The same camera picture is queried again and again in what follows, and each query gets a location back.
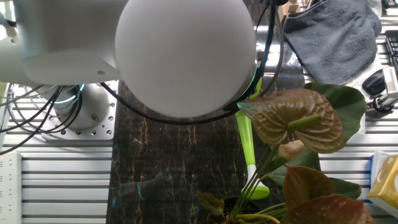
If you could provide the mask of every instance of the green leaf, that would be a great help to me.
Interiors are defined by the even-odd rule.
[[[222,215],[224,212],[224,201],[215,198],[210,193],[199,193],[197,192],[198,201],[200,205],[203,206],[206,210],[208,210],[211,214],[215,216]]]
[[[281,166],[283,166],[288,161],[289,160],[286,159],[285,157],[283,157],[281,155],[276,155],[275,158],[269,164],[267,172],[270,173],[270,172],[280,168]]]
[[[305,167],[313,167],[315,161],[318,159],[318,154],[310,149],[304,150],[300,155],[296,158],[288,161],[286,163],[287,166],[305,166]],[[285,184],[285,177],[287,173],[286,166],[281,166],[275,171],[268,174],[268,176],[281,187]]]
[[[367,104],[362,93],[354,88],[332,84],[308,83],[304,88],[322,94],[336,111],[343,125],[345,143],[358,132]]]
[[[336,178],[330,178],[330,179],[335,184],[336,193],[347,196],[352,199],[357,199],[361,195],[362,188],[358,184],[354,184]]]

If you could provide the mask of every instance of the metal mounting plate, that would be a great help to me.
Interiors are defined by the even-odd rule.
[[[117,92],[118,90],[118,81],[110,81],[106,82],[109,87]],[[81,141],[81,140],[110,140],[113,139],[113,133],[114,133],[114,118],[116,114],[116,103],[117,100],[108,93],[108,98],[109,98],[109,112],[106,115],[105,119],[102,120],[99,124],[96,126],[89,128],[89,129],[83,129],[83,130],[71,130],[71,129],[66,129],[65,132],[60,132],[60,133],[53,133],[53,134],[42,134],[42,137],[46,141]],[[61,122],[59,119],[50,119],[48,118],[47,121],[43,125],[43,129],[51,129],[54,128],[55,126],[59,126]]]

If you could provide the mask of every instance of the gray cloth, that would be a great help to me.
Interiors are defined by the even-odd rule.
[[[344,84],[372,64],[380,32],[366,0],[322,0],[284,24],[289,44],[320,83]]]

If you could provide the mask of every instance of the anthurium plant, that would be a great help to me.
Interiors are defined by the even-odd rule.
[[[238,106],[268,147],[230,213],[224,212],[222,200],[197,193],[205,209],[223,217],[219,224],[375,223],[364,204],[356,200],[361,194],[359,185],[311,169],[318,153],[339,151],[358,131],[367,108],[361,92],[347,86],[309,83],[302,89],[280,91]],[[268,178],[284,188],[285,203],[244,213],[252,189]]]

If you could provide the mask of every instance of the keyboard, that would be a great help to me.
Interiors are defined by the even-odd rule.
[[[386,48],[396,72],[398,71],[398,30],[386,31]]]
[[[386,9],[398,6],[398,1],[397,0],[382,0],[381,2],[383,3],[383,6]]]

